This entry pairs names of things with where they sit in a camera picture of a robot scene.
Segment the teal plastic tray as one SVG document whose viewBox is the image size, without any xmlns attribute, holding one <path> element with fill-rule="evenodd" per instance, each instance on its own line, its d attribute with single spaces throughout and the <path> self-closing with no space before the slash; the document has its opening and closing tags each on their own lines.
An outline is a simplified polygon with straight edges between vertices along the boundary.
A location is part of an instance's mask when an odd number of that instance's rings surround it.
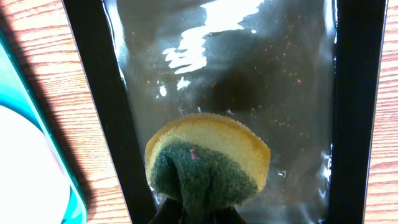
<svg viewBox="0 0 398 224">
<path fill-rule="evenodd" d="M 15 111 L 36 125 L 44 134 L 60 168 L 70 184 L 70 198 L 61 223 L 83 224 L 87 221 L 88 210 L 84 191 L 63 153 L 49 122 L 45 117 L 35 93 L 25 76 L 16 56 L 6 40 L 1 36 L 1 107 Z"/>
</svg>

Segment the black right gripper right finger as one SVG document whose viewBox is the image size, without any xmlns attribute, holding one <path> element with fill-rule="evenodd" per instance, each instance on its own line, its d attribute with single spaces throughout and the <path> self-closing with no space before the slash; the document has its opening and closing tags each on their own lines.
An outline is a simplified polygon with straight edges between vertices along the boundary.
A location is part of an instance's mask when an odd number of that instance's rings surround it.
<svg viewBox="0 0 398 224">
<path fill-rule="evenodd" d="M 234 207 L 218 210 L 214 213 L 214 224 L 247 224 Z"/>
</svg>

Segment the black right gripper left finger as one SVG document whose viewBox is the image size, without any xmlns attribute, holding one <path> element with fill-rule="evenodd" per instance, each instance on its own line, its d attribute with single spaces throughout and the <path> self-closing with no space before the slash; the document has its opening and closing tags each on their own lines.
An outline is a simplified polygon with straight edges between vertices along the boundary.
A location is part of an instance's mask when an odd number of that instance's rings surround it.
<svg viewBox="0 0 398 224">
<path fill-rule="evenodd" d="M 149 224 L 179 224 L 182 218 L 183 205 L 178 200 L 167 198 Z"/>
</svg>

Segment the white plate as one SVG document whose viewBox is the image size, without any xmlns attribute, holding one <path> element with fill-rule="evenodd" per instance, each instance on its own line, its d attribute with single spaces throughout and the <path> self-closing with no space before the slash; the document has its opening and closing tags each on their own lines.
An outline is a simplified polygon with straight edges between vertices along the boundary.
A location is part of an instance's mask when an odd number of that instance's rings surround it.
<svg viewBox="0 0 398 224">
<path fill-rule="evenodd" d="M 43 134 L 1 107 L 1 223 L 61 223 L 70 184 Z"/>
</svg>

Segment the black water tray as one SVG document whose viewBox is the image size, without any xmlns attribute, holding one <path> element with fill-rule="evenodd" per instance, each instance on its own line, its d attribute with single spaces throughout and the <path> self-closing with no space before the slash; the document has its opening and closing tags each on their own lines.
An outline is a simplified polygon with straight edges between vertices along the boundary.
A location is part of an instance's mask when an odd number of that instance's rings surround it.
<svg viewBox="0 0 398 224">
<path fill-rule="evenodd" d="M 168 122 L 216 113 L 271 149 L 248 223 L 362 223 L 386 1 L 65 1 L 130 219 Z"/>
</svg>

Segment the yellow green sponge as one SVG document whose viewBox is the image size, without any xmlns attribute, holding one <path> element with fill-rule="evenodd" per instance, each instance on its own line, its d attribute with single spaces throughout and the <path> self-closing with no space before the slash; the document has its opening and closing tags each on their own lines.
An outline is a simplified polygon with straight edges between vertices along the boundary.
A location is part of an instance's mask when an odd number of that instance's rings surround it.
<svg viewBox="0 0 398 224">
<path fill-rule="evenodd" d="M 220 223 L 262 191 L 271 150 L 248 127 L 218 114 L 190 114 L 158 130 L 145 148 L 149 187 L 177 205 L 167 223 Z"/>
</svg>

